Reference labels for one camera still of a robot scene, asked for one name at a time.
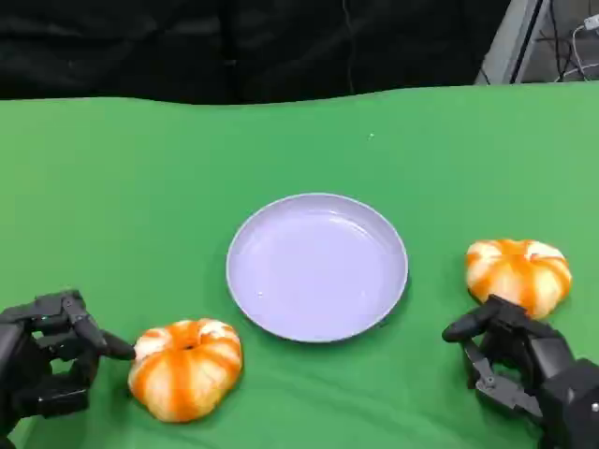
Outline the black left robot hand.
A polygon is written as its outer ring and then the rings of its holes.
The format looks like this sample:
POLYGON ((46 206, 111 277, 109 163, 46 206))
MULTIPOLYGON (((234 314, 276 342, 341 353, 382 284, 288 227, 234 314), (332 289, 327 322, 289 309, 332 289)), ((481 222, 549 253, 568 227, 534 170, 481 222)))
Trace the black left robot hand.
POLYGON ((80 291, 63 290, 1 313, 1 446, 31 416, 86 410, 100 358, 130 361, 134 346, 100 328, 80 291))

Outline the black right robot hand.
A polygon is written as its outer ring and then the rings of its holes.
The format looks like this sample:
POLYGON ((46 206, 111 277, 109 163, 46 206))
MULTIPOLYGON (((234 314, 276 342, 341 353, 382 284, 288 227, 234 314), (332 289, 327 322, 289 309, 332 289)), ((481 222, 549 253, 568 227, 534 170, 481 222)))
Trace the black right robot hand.
POLYGON ((461 346, 478 396, 540 426, 540 447, 597 447, 598 366, 576 358, 557 329, 491 295, 442 338, 461 346))

